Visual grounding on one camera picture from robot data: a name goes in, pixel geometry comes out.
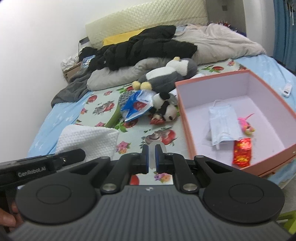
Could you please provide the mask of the person's left hand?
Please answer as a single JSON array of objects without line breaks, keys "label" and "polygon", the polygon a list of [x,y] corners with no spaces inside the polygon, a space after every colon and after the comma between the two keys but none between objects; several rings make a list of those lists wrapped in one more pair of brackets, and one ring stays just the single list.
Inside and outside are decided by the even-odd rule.
[{"label": "person's left hand", "polygon": [[19,213],[16,203],[11,203],[11,212],[1,208],[1,226],[8,228],[10,232],[23,224],[23,219]]}]

